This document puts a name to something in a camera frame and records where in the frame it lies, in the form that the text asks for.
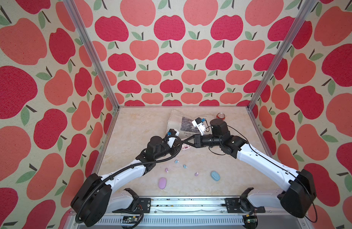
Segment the pink earbud charging case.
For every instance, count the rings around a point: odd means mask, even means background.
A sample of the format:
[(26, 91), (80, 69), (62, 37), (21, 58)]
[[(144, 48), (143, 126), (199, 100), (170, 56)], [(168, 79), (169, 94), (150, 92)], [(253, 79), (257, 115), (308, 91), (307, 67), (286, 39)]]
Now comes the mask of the pink earbud charging case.
[(188, 150), (188, 149), (190, 149), (190, 148), (191, 148), (190, 145), (188, 145), (188, 144), (182, 144), (181, 150)]

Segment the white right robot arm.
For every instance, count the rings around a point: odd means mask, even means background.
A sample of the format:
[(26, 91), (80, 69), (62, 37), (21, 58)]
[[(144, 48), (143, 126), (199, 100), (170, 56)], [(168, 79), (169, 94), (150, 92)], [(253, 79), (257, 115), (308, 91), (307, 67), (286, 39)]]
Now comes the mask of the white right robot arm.
[(223, 153), (254, 167), (279, 187), (276, 190), (246, 189), (240, 195), (239, 206), (242, 212), (250, 213), (259, 207), (272, 207), (284, 209), (297, 218), (306, 216), (316, 198), (313, 175), (309, 171), (298, 171), (261, 153), (242, 134), (232, 135), (231, 126), (222, 119), (211, 120), (211, 134), (206, 134), (205, 121), (204, 118), (197, 118), (191, 122), (199, 133), (187, 138), (185, 144), (194, 148), (219, 147)]

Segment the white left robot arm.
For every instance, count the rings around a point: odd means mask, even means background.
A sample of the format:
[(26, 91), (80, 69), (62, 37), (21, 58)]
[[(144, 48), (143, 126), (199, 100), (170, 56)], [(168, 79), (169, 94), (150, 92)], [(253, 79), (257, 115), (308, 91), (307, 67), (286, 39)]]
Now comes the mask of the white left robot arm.
[(164, 138), (153, 136), (147, 148), (126, 167), (103, 176), (96, 173), (88, 176), (71, 202), (71, 208), (76, 212), (76, 223), (93, 226), (105, 214), (115, 191), (145, 175), (157, 163), (176, 157), (182, 149), (182, 140), (178, 135), (178, 131), (170, 129)]

